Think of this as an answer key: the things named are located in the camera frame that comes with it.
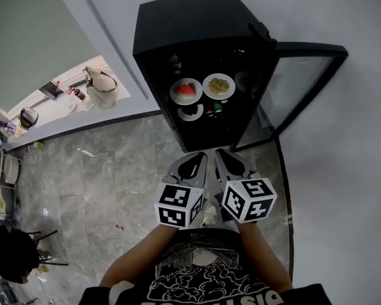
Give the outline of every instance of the bottle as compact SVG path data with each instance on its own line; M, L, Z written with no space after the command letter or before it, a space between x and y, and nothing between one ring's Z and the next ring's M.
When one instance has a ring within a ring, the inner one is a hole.
M59 89L63 90L65 93L67 92L68 89L67 89L65 83L61 83L59 80L57 80L56 84L59 87Z
M72 88L72 91L74 92L74 95L80 99L80 100L84 100L86 98L86 95L79 89L79 88L75 88L73 87Z
M182 62L180 61L179 57L174 54L170 58L170 65L171 65L171 70L174 74L180 74L180 68L182 68Z

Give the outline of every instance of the marble floor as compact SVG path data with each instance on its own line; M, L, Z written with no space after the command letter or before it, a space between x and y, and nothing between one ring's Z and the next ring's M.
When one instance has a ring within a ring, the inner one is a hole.
M86 287L98 285L110 264L156 226L156 186L184 153L162 116L73 133L24 152L17 151L23 163L15 218L24 231L57 229L40 248L69 266L32 272L22 289L26 300L38 297L38 304L77 304ZM214 150L206 153L207 182L214 195L219 192ZM288 214L276 146L270 143L239 154L270 178L277 191L270 217L258 225L288 268Z

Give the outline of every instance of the refrigerator door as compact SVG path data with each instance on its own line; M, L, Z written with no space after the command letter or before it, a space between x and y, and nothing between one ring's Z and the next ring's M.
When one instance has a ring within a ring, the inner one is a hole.
M326 86L348 56L343 46L278 42L274 72L239 140L240 151L277 137Z

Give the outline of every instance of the black refrigerator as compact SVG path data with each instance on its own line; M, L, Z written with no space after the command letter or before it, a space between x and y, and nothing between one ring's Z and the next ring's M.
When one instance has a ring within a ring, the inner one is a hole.
M343 46L277 42L240 0L140 5L133 56L185 152L277 137L347 58Z

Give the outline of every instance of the food plate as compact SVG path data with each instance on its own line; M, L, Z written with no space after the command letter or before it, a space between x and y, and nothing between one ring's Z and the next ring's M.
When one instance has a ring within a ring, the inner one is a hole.
M203 104L197 105L197 113L195 115L185 114L182 109L178 109L178 116L184 121L195 121L199 119L203 114Z
M213 79L213 78L217 78L217 79L224 79L226 80L226 82L229 83L229 90L227 90L227 93L224 93L224 94L221 94L221 95L218 95L216 93L213 93L210 88L209 88L209 82ZM212 99L216 99L216 100L223 100L223 99L228 99L229 97L231 97L231 95L234 94L234 92L236 91L236 84L234 83L233 79L231 79L228 75L226 74L210 74L209 76L207 76L204 81L203 81L203 91L204 93L209 96L210 98Z
M188 83L192 84L195 88L196 96L182 96L175 93L175 88ZM196 103L202 97L202 94L203 89L201 83L192 78L179 79L171 86L170 89L170 97L178 105L191 105L193 103Z

